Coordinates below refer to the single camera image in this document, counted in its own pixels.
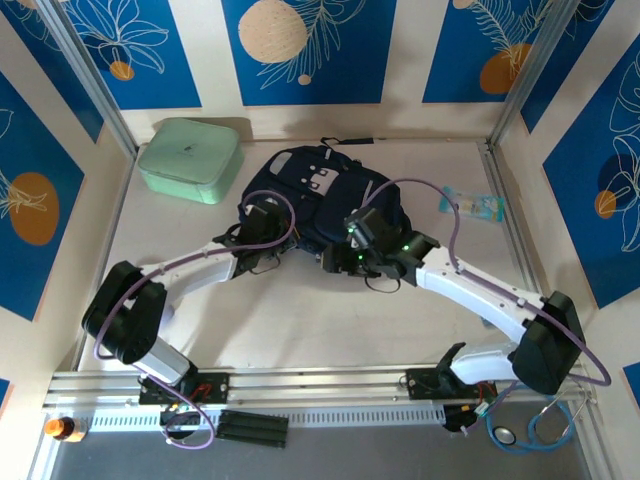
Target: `small plastic packet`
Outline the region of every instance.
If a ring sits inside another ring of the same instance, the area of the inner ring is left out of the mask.
[[[480,193],[458,192],[452,187],[444,187],[444,191],[458,205],[460,215],[493,222],[502,222],[504,218],[504,198]],[[443,213],[453,212],[451,205],[444,197],[440,201],[439,210]]]

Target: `green plastic container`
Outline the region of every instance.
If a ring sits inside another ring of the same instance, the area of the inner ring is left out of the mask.
[[[140,156],[138,168],[154,192],[214,204],[224,199],[243,161],[235,130],[172,118]]]

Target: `blue cable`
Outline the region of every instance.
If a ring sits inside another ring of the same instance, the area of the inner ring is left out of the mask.
[[[528,388],[525,385],[518,385],[515,389],[516,390],[520,390],[523,388]],[[502,398],[504,396],[505,392],[500,393],[500,395],[498,395],[498,397],[496,398],[496,402],[498,401],[502,401]],[[554,399],[553,396],[551,395],[547,395],[546,396],[547,400],[552,401]],[[493,433],[493,421],[491,420],[491,413],[487,413],[485,416],[485,421],[486,421],[486,425],[487,425],[487,432],[489,433],[489,438],[491,438],[491,440],[493,441],[493,443],[503,452],[507,452],[507,453],[513,453],[515,455],[526,455],[527,453],[531,453],[531,452],[553,452],[554,450],[557,450],[558,448],[562,447],[563,445],[565,445],[567,442],[569,442],[569,440],[571,440],[571,438],[573,437],[573,434],[575,432],[575,423],[573,421],[573,418],[571,416],[571,412],[569,411],[569,409],[567,408],[567,406],[563,403],[556,403],[556,406],[562,411],[562,413],[565,414],[565,416],[567,417],[567,421],[569,422],[569,430],[567,431],[567,433],[560,437],[555,443],[551,443],[551,444],[546,444],[546,443],[541,443],[538,440],[538,437],[536,435],[536,425],[538,423],[538,421],[541,418],[541,414],[539,413],[538,415],[534,416],[530,421],[529,421],[529,425],[527,427],[527,434],[529,436],[529,442],[521,442],[516,440],[516,442],[512,445],[506,445],[502,442],[500,442],[500,440],[498,440],[495,436],[495,434]]]

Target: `robotic arm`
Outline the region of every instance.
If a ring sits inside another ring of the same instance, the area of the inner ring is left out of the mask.
[[[540,298],[458,259],[452,262],[449,251],[436,240],[420,232],[392,227],[370,207],[353,213],[345,225],[351,242],[333,244],[326,249],[322,256],[325,271],[365,277],[385,275],[432,290],[477,313],[508,337],[508,342],[497,345],[473,348],[459,343],[451,347],[429,379],[439,398],[456,398],[457,392],[469,385],[492,380],[520,380],[540,393],[557,392],[580,350],[546,319],[523,307],[527,303],[536,306],[584,340],[571,299],[560,292],[549,299]],[[144,283],[118,310],[102,345],[122,363],[135,365],[184,391],[184,385],[197,375],[197,368],[158,337],[162,318],[172,314],[173,303],[182,296],[211,283],[231,280],[256,267],[261,258],[294,248],[296,240],[291,237],[273,248],[237,248],[273,241],[287,228],[282,210],[269,201],[261,202],[252,207],[242,224],[231,227],[201,251],[142,268],[129,262],[118,263],[87,310],[83,328],[97,337],[109,312],[131,286],[159,269],[160,274],[154,281]],[[203,255],[197,261],[164,271],[164,265],[218,248],[224,253]],[[475,275],[475,281],[468,274]],[[514,292],[516,301],[500,295],[491,285]]]

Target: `gray surface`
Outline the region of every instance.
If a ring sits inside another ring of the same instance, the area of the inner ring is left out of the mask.
[[[508,404],[494,424],[524,427],[539,404]],[[560,415],[545,418],[551,438],[564,428]],[[550,454],[512,455],[498,450],[482,425],[469,438],[442,427],[304,428],[289,431],[284,450],[218,441],[200,452],[168,446],[160,433],[89,434],[63,444],[54,480],[329,480],[329,479],[588,479],[579,442]]]

